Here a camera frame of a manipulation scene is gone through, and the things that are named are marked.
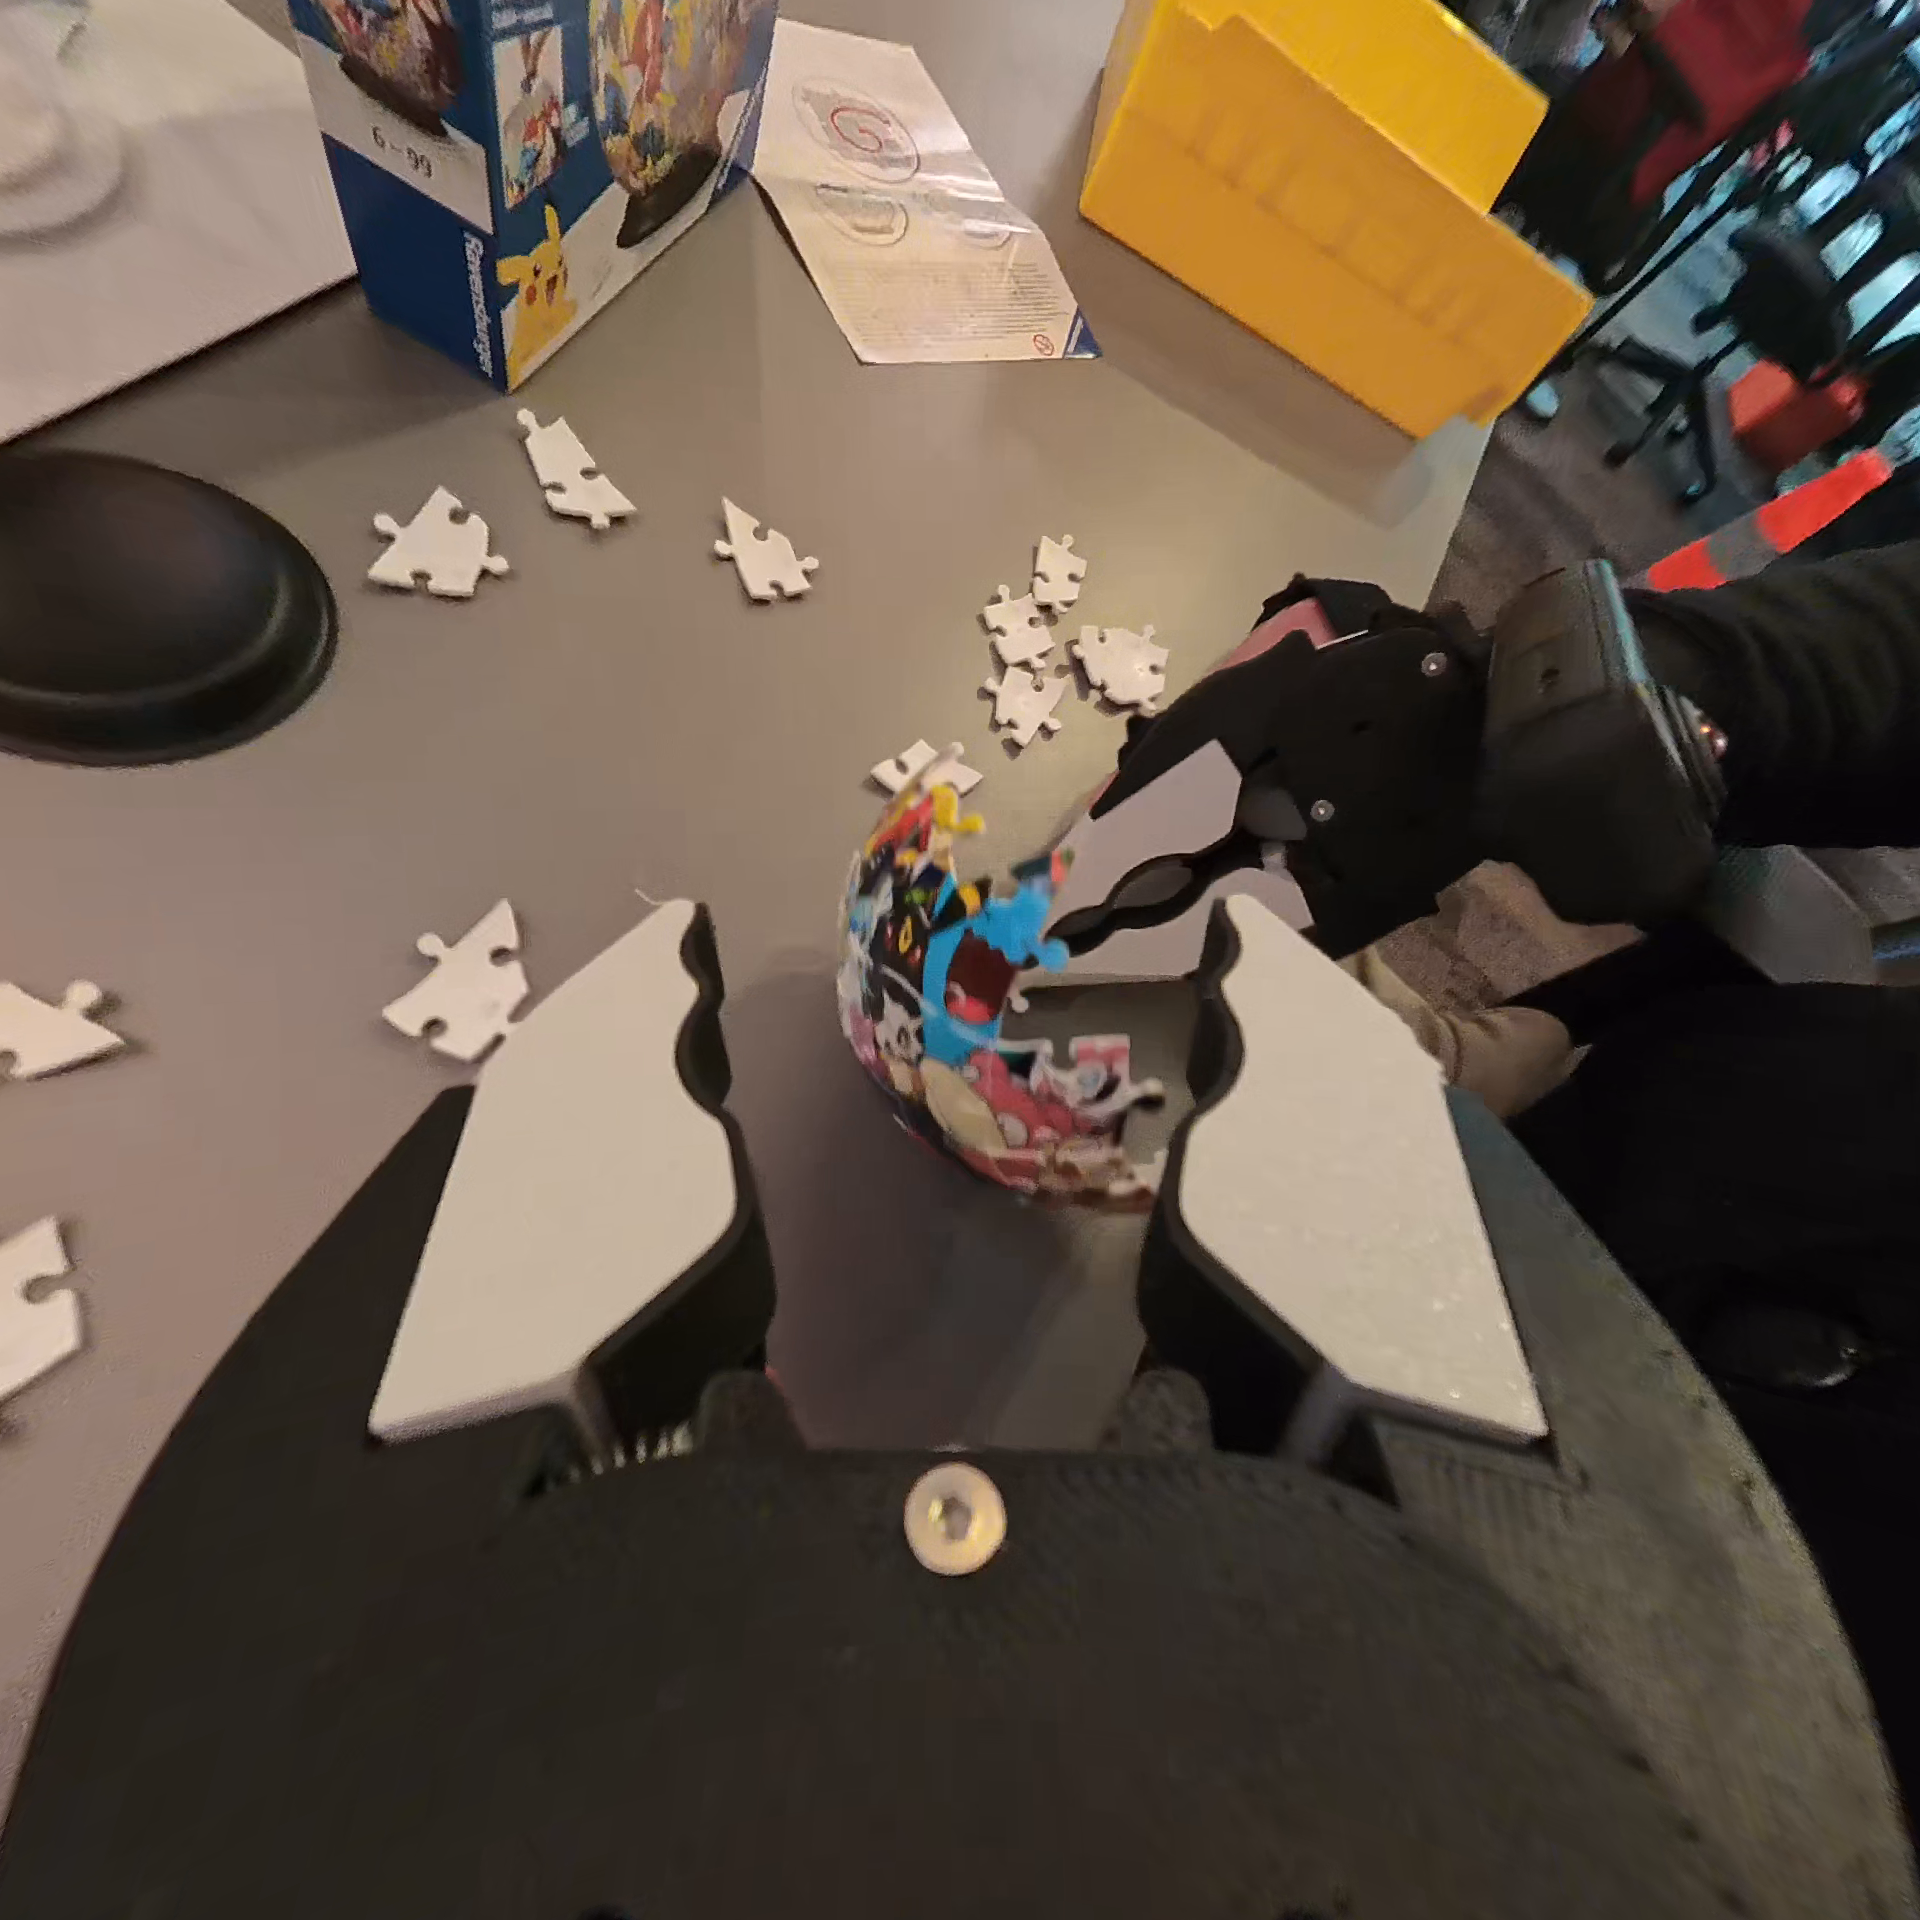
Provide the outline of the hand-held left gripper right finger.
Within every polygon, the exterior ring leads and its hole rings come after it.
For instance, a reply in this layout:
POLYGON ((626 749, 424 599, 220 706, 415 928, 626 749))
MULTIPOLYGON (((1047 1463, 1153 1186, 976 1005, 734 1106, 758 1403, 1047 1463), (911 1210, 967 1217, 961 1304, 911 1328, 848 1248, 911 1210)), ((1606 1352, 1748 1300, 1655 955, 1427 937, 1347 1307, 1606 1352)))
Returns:
POLYGON ((1209 912, 1188 1089, 1136 1305, 1217 1449, 1326 1465, 1380 1416, 1548 1441, 1440 1071, 1252 897, 1209 912))

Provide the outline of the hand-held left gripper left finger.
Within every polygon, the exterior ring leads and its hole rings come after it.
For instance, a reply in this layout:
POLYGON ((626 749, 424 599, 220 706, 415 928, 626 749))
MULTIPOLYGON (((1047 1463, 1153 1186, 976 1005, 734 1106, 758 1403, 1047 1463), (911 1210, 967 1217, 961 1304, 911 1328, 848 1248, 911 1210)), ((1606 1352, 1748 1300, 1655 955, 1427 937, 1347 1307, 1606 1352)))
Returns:
POLYGON ((708 908, 662 903, 479 1074, 376 1441, 555 1411, 588 1451, 638 1451, 764 1360, 778 1276, 726 995, 708 908))

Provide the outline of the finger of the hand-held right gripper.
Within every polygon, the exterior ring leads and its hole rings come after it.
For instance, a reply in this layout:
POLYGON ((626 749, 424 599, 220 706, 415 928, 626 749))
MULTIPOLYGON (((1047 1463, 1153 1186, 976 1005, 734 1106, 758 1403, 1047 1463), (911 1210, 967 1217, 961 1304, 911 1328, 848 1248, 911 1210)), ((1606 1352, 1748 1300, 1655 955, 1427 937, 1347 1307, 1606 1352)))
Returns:
POLYGON ((1115 855, 1080 849, 1047 940, 1073 965, 1195 965, 1215 903, 1250 897, 1283 923, 1307 930, 1310 903, 1284 855, 1263 847, 1115 855))
POLYGON ((1234 825, 1242 768, 1209 741, 1124 799, 1121 780, 1071 828, 1071 908, 1162 908, 1234 825))

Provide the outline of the assembled white puzzle ball section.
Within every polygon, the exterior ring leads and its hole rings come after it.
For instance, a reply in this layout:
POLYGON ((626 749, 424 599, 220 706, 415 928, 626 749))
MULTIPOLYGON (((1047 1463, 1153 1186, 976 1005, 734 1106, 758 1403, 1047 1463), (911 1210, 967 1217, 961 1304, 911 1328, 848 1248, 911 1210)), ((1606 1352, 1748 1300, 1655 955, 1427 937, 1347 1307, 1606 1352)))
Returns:
POLYGON ((888 805, 855 853, 839 909, 836 1015, 855 1064, 908 1133, 986 1184, 1052 1207, 1144 1213, 1166 1155, 1124 1132, 1164 1104, 1124 1036, 1010 1039, 1030 973, 1065 971, 1047 923, 1071 858, 1041 855, 1003 885, 962 874, 986 828, 961 745, 927 741, 871 771, 888 805))

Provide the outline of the person's right forearm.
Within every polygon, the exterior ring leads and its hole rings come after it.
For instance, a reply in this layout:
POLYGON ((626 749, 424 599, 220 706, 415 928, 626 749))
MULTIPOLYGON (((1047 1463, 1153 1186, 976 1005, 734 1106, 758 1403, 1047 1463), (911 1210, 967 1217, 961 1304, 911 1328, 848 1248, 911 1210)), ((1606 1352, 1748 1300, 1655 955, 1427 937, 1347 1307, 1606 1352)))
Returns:
POLYGON ((1722 843, 1919 847, 1919 541, 1623 599, 1654 679, 1726 737, 1722 843))

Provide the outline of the white puzzle piece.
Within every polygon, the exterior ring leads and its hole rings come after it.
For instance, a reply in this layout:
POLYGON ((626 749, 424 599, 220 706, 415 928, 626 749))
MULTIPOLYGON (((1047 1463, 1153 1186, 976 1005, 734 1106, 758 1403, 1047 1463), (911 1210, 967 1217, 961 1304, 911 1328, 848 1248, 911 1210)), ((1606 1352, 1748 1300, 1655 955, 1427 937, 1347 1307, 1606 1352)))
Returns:
POLYGON ((510 561, 494 552, 488 520, 468 512, 447 487, 435 487, 409 520, 378 512, 370 532, 383 552, 367 581, 383 589, 467 602, 483 581, 513 573, 510 561))
POLYGON ((722 496, 722 532, 712 541, 712 555, 734 568, 745 596, 758 607, 788 604, 812 589, 817 559, 806 559, 792 539, 764 527, 722 496))
POLYGON ((603 535, 638 512, 567 418, 542 420, 531 407, 519 407, 516 426, 545 505, 554 514, 583 522, 603 535))

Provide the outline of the blue puzzle box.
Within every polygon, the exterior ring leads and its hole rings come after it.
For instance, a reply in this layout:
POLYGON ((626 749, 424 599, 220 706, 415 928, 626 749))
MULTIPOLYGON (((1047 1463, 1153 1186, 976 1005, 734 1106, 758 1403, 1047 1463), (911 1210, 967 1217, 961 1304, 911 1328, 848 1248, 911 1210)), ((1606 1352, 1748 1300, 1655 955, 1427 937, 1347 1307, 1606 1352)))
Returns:
POLYGON ((294 3, 368 307, 514 394, 745 172, 778 3, 294 3))

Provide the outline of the person's right hand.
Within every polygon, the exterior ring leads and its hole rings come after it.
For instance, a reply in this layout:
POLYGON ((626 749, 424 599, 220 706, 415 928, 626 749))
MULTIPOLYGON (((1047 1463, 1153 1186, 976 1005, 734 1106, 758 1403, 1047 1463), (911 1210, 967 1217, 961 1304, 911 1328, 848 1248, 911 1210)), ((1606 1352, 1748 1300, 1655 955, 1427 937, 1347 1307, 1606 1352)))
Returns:
POLYGON ((1339 640, 1338 626, 1326 613, 1318 593, 1307 589, 1310 583, 1300 583, 1300 589, 1288 589, 1275 595, 1265 608, 1259 621, 1250 629, 1243 643, 1230 649, 1224 658, 1217 660, 1217 672, 1227 672, 1239 665, 1248 665, 1250 660, 1271 653, 1281 647, 1288 637, 1304 636, 1310 647, 1326 649, 1339 640))

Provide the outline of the person's black top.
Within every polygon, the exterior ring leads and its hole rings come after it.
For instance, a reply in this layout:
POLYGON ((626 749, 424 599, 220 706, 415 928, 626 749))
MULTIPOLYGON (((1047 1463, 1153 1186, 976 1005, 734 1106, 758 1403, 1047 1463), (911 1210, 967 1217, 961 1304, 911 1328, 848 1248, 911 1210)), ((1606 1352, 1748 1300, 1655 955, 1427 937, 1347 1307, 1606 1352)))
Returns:
POLYGON ((1919 1791, 1919 989, 1658 928, 1500 1004, 1578 1064, 1511 1121, 1793 1511, 1919 1791))

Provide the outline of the red bag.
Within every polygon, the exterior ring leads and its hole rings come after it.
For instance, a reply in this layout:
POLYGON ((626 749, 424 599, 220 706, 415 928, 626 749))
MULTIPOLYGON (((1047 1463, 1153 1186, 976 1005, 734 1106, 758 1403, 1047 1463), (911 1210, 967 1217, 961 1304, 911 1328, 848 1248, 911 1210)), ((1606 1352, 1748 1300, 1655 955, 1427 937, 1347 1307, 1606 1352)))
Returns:
POLYGON ((1647 593, 1716 589, 1753 578, 1780 555, 1820 538, 1892 475, 1892 463, 1866 448, 1832 471, 1758 505, 1746 517, 1675 549, 1654 562, 1628 587, 1647 593))

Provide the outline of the yellow plastic bin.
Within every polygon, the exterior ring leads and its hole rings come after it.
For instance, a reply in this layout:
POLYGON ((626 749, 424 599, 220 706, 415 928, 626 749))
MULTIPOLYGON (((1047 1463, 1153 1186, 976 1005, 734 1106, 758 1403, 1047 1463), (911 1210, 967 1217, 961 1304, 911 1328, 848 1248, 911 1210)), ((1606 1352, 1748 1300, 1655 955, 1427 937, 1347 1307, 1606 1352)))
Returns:
POLYGON ((1594 312, 1498 217, 1546 96, 1432 3, 1131 3, 1092 226, 1425 442, 1491 426, 1594 312))

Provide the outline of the black office chair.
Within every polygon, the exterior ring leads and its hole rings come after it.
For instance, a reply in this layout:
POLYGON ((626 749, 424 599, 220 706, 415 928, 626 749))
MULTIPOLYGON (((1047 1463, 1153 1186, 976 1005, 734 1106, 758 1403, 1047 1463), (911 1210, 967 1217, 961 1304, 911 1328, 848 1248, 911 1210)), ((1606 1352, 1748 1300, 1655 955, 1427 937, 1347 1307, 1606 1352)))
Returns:
POLYGON ((1770 479, 1825 448, 1868 448, 1915 405, 1915 161, 1888 161, 1815 220, 1732 231, 1735 274, 1691 319, 1706 352, 1668 352, 1632 332, 1601 333, 1576 363, 1648 388, 1632 432, 1601 453, 1608 471, 1655 444, 1682 444, 1675 492, 1695 507, 1722 480, 1723 444, 1770 479))

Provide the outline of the paper instruction leaflet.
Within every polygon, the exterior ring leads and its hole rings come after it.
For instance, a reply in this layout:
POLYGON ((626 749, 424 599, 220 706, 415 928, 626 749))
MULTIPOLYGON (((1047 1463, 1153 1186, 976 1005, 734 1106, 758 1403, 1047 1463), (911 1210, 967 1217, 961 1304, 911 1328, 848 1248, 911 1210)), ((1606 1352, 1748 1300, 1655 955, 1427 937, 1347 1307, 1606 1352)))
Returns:
POLYGON ((913 48, 782 16, 753 179, 862 363, 1100 357, 1043 228, 913 48))

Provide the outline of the white flat rounded object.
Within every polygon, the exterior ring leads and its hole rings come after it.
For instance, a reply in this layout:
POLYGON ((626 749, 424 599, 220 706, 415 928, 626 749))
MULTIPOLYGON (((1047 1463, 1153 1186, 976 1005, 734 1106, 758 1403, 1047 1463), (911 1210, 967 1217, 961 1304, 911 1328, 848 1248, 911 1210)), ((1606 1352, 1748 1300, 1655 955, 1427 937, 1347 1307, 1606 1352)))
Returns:
POLYGON ((99 3, 79 77, 127 180, 96 226, 3 247, 3 442, 352 277, 288 40, 227 3, 99 3))

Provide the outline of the clear plastic display stand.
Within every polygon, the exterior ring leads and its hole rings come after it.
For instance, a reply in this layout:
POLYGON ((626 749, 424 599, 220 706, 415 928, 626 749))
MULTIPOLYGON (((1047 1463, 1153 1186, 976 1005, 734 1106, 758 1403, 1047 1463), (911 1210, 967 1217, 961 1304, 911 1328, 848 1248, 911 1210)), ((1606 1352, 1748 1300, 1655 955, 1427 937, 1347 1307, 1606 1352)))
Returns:
POLYGON ((3 4, 3 247, 48 247, 122 197, 127 140, 79 77, 95 4, 3 4))

